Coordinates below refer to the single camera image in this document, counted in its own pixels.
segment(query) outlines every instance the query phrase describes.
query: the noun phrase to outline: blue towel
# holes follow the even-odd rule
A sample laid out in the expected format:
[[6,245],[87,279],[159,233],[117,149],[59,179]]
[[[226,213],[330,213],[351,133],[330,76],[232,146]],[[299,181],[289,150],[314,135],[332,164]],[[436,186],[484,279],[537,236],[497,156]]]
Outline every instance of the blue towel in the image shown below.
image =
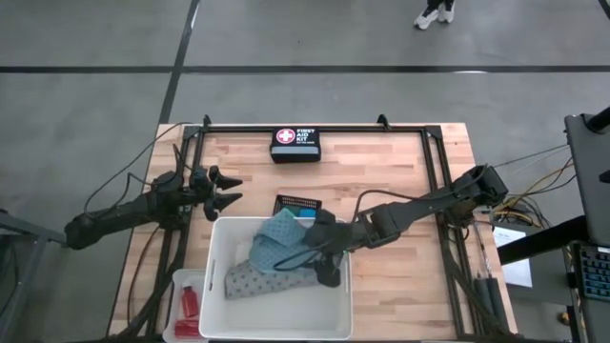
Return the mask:
[[[274,265],[296,253],[309,249],[302,243],[306,228],[295,219],[295,215],[287,209],[265,220],[254,237],[250,249],[250,263],[264,273],[277,272]],[[288,269],[300,265],[316,252],[308,252],[281,264],[278,268]]]

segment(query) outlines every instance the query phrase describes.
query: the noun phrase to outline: black first aid kit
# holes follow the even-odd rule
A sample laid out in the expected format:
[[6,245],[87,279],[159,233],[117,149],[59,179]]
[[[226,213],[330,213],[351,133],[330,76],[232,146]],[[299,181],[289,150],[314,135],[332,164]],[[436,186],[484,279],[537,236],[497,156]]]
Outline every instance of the black first aid kit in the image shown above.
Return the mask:
[[270,151],[275,163],[317,162],[322,157],[320,132],[312,128],[277,128]]

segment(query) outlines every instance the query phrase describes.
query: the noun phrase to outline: wooden tabletop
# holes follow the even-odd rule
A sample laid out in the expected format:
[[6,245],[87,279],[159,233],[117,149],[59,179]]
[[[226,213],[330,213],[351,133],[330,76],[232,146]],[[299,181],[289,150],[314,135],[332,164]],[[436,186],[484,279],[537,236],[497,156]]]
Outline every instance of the wooden tabletop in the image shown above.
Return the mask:
[[[440,126],[451,174],[456,178],[475,164],[466,126]],[[169,127],[159,126],[158,133]],[[147,175],[149,182],[163,172],[174,170],[172,144],[180,146],[181,132],[182,128],[177,127],[154,145]],[[322,200],[323,208],[339,218],[351,219],[356,198],[363,191],[383,189],[413,196],[429,191],[420,136],[414,133],[323,133],[320,163],[285,165],[273,163],[269,155],[269,133],[208,133],[205,137],[203,166],[218,165],[223,174],[244,181],[243,185],[230,190],[244,194],[238,200],[239,205],[230,206],[221,215],[269,216],[273,212],[275,196],[285,194]],[[188,161],[192,160],[192,151],[193,148]],[[392,201],[396,199],[369,194],[363,198],[360,208]],[[494,276],[500,283],[509,326],[512,332],[516,332],[517,325],[491,228],[486,225],[480,227]],[[147,225],[133,231],[110,333],[120,332],[127,324],[128,290],[137,260],[154,228],[155,225]],[[185,268],[205,269],[211,231],[212,223],[197,208],[191,224]],[[144,259],[134,286],[132,313],[139,310],[153,288],[162,235],[162,232],[156,234]],[[473,232],[466,240],[466,246],[474,274],[477,271],[482,273],[484,265]],[[455,338],[433,216],[414,223],[394,243],[374,250],[358,250],[352,255],[352,268],[352,339]],[[461,295],[464,320],[470,326],[468,307]],[[160,332],[164,329],[164,313],[160,314]]]

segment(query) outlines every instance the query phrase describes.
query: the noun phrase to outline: person's foot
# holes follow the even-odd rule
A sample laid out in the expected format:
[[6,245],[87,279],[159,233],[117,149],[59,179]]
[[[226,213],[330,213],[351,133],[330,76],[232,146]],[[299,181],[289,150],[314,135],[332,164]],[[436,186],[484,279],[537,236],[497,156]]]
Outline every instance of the person's foot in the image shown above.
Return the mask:
[[453,1],[445,1],[438,7],[438,21],[441,23],[451,24],[454,21],[455,3]]
[[419,17],[416,19],[415,25],[416,28],[420,30],[426,30],[430,26],[430,23],[437,20],[438,18],[438,10],[434,8],[426,8]]

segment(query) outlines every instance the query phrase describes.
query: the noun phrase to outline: gray floor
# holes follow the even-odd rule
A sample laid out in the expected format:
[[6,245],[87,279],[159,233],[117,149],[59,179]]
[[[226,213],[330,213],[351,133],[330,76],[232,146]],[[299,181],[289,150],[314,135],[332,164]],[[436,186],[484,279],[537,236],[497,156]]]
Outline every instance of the gray floor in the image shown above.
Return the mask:
[[[204,0],[186,65],[608,64],[610,20],[595,0],[457,0],[456,22],[413,30],[419,0]],[[170,66],[189,0],[0,0],[0,66]],[[0,73],[0,207],[63,230],[87,196],[153,137],[168,74]],[[479,163],[565,142],[562,118],[608,104],[610,73],[183,75],[170,122],[466,122]],[[143,176],[148,155],[132,171]],[[567,152],[501,170],[521,191]],[[94,206],[122,191],[119,178]],[[131,194],[140,191],[132,188]],[[540,195],[558,223],[580,214],[575,183]],[[107,329],[127,233],[80,252],[53,247],[19,341],[92,339]],[[519,328],[567,338],[557,306],[513,299]]]

